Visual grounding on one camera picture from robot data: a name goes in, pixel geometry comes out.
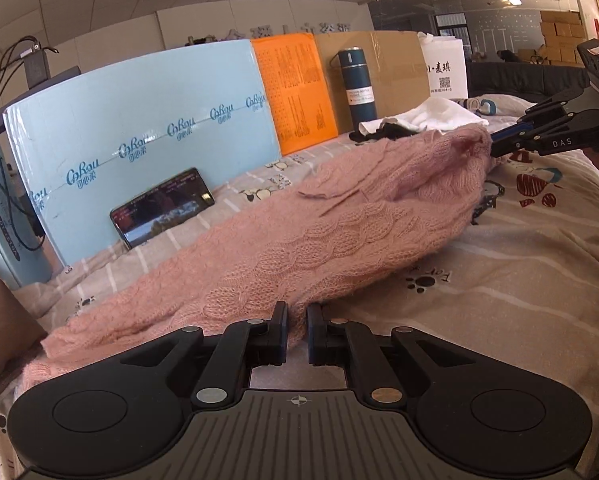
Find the bed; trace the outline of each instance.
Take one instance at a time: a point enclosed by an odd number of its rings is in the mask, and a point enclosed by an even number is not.
[[[499,114],[489,130],[513,124],[526,103],[488,96]],[[214,190],[215,205],[132,251],[116,244],[58,270],[48,283],[16,291],[45,330],[65,325],[124,290],[202,233],[319,166],[362,149],[340,136],[245,173]],[[488,176],[474,224],[415,266],[327,305],[332,317],[375,333],[411,325],[574,389],[593,416],[578,471],[599,471],[599,172],[581,152],[507,156]],[[7,436],[16,377],[0,395],[0,480],[22,471]],[[301,343],[281,368],[257,368],[255,388],[341,388],[338,368],[307,364]]]

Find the black leather couch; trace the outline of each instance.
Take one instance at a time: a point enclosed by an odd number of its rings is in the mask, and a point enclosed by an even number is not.
[[[538,103],[567,88],[586,88],[588,72],[569,66],[467,62],[468,96],[508,94]]]

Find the light blue box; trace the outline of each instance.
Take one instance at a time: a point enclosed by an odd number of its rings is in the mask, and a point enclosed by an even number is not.
[[[0,151],[2,164],[6,168],[4,156]],[[21,207],[16,199],[15,189],[10,181],[8,171],[4,171],[6,180],[0,169],[0,183],[6,187],[10,196]],[[8,211],[8,199],[0,189],[0,278],[8,285],[10,290],[20,288],[29,283],[47,282],[52,274],[52,268],[42,249],[29,251],[18,240],[19,238],[30,248],[36,248],[39,240],[35,237],[30,222],[26,216],[15,206],[12,206],[12,220]]]
[[[281,156],[250,41],[130,59],[4,113],[10,145],[61,262],[119,240],[111,210],[198,168],[210,189]]]

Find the orange paper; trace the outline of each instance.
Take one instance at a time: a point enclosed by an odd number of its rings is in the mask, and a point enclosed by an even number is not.
[[[252,40],[282,155],[338,135],[312,34]]]

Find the dark blue thermos bottle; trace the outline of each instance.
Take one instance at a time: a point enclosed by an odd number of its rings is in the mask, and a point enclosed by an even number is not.
[[[343,83],[351,108],[353,128],[358,132],[359,123],[377,119],[369,66],[366,64],[364,51],[358,46],[340,50],[337,56],[339,56],[342,67]]]

